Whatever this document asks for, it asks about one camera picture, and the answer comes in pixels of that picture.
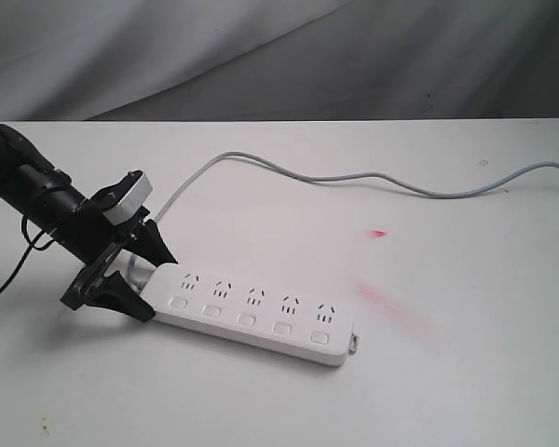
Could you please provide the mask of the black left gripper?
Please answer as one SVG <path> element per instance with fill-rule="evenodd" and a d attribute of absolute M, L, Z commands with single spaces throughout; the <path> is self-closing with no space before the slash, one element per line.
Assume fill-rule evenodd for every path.
<path fill-rule="evenodd" d="M 157 223 L 143 223 L 149 210 L 139 210 L 121 225 L 112 225 L 97 209 L 78 207 L 61 210 L 49 220 L 50 235 L 83 263 L 61 302 L 77 310 L 97 307 L 147 322 L 156 315 L 148 304 L 122 277 L 119 271 L 107 276 L 106 270 L 117 255 L 132 242 L 132 253 L 149 264 L 177 264 Z"/>

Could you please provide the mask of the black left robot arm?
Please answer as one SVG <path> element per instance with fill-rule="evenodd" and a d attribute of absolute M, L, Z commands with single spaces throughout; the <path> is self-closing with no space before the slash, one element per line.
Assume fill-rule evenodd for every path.
<path fill-rule="evenodd" d="M 38 247 L 28 232 L 28 225 L 35 224 L 41 235 L 82 263 L 61 298 L 73 310 L 86 305 L 141 322 L 154 318 L 153 307 L 120 272 L 106 272 L 121 251 L 154 266 L 175 263 L 144 205 L 152 190 L 147 176 L 133 170 L 86 197 L 24 135 L 0 124 L 0 199 L 20 213 L 21 232 L 30 250 Z"/>

